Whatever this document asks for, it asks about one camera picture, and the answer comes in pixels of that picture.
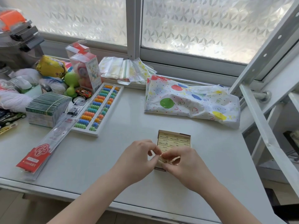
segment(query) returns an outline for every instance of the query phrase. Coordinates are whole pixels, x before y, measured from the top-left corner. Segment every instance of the white abacus frame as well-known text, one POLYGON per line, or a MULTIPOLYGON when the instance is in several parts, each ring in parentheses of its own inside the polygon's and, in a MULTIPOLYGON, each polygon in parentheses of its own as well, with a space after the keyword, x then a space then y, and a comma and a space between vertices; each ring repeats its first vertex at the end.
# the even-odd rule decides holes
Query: white abacus frame
POLYGON ((124 89, 124 86, 122 85, 118 85, 118 84, 113 84, 113 83, 102 83, 102 85, 99 87, 99 89, 96 91, 96 93, 90 98, 90 100, 87 102, 87 104, 85 105, 84 109, 80 112, 80 114, 77 116, 78 121, 81 118, 81 116, 83 115, 84 112, 87 111, 87 109, 90 107, 90 105, 92 105, 92 102, 95 100, 95 98, 98 96, 99 92, 104 88, 104 86, 113 86, 113 88, 110 90, 110 92, 107 94, 107 97, 105 98, 105 100, 103 101, 103 103, 101 104, 101 106, 99 107, 99 109, 97 110, 97 112, 95 113, 95 115, 92 117, 91 121, 89 122, 89 124, 87 125, 86 129, 81 129, 78 127, 72 127, 71 131, 76 131, 76 132, 80 132, 83 134, 87 134, 87 135, 91 135, 94 137, 98 137, 100 135, 101 130, 103 129, 104 125, 106 124, 106 122, 108 121, 108 119, 110 118, 112 112, 114 111, 116 104, 118 102, 118 100, 120 99, 120 95, 124 89), (104 116, 104 118, 102 120, 99 121, 99 126, 97 128, 96 131, 90 131, 89 128, 93 125, 95 119, 99 116, 99 114, 101 114, 102 109, 105 107, 105 105, 107 104, 108 99, 110 98, 113 90, 115 90, 115 87, 119 88, 119 91, 117 93, 117 95, 114 98, 114 101, 112 102, 112 104, 110 105, 110 108, 108 109, 106 115, 104 116))

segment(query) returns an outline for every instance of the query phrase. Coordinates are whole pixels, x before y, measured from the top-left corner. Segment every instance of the yellow balloon print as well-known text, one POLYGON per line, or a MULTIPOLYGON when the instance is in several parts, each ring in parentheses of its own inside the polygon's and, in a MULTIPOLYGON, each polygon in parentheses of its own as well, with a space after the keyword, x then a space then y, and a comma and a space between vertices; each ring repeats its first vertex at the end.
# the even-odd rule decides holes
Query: yellow balloon print
POLYGON ((212 113, 213 113, 217 118, 222 119, 222 120, 226 120, 226 116, 223 115, 222 113, 220 113, 220 112, 215 112, 215 111, 213 111, 212 113))

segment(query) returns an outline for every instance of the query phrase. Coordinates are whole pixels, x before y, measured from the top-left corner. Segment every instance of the toy car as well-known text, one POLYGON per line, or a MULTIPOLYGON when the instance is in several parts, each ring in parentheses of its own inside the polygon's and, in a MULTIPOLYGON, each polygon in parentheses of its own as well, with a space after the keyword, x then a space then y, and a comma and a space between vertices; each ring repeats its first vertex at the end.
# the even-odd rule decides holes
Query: toy car
POLYGON ((9 110, 0 109, 0 129, 4 126, 12 124, 18 119, 25 118, 26 114, 23 112, 10 112, 9 110))
POLYGON ((82 88, 76 90, 76 93, 79 94, 80 96, 86 97, 86 98, 89 98, 89 97, 92 96, 92 92, 89 92, 89 91, 87 91, 85 89, 82 89, 82 88))

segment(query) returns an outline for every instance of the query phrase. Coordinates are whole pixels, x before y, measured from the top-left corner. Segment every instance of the white table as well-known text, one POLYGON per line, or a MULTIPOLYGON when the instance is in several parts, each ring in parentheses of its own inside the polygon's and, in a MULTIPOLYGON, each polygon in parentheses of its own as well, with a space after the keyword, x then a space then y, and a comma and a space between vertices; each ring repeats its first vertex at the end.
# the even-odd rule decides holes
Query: white table
MULTIPOLYGON (((262 223, 280 223, 239 130, 211 120, 144 114, 144 99, 144 90, 125 88, 105 131, 98 138, 70 132, 35 182, 23 181, 15 165, 50 129, 20 120, 16 128, 0 136, 0 187, 75 199, 114 165, 131 142, 156 142, 161 129, 191 135, 193 148, 242 204, 262 223)), ((109 208, 179 222, 220 222, 199 195, 169 173, 158 170, 127 188, 109 208)))

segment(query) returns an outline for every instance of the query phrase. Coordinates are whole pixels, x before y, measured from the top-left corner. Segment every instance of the white plastic bag with balloons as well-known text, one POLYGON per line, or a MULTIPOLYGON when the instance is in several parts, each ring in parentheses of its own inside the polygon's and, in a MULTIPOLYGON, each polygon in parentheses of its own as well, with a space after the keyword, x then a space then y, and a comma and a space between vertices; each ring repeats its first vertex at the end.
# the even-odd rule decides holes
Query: white plastic bag with balloons
POLYGON ((188 86, 152 75, 146 93, 145 112, 210 119, 239 128, 239 98, 223 86, 188 86))

